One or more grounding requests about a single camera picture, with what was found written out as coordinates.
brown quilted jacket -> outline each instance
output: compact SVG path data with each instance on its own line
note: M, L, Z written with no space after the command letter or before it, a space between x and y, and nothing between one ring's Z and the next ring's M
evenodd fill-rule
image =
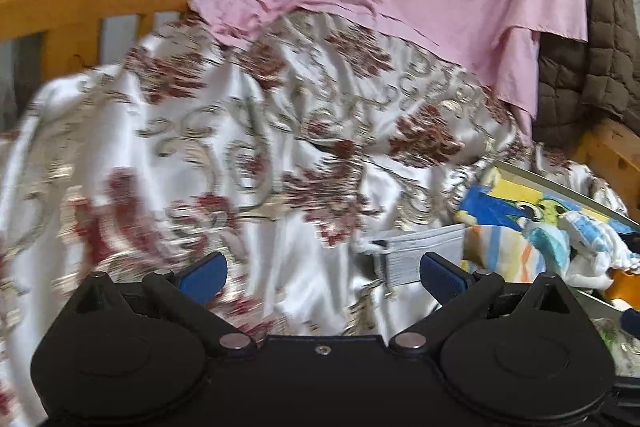
M587 0L588 42L540 35L533 138L567 148L603 117L640 134L640 38L632 0Z

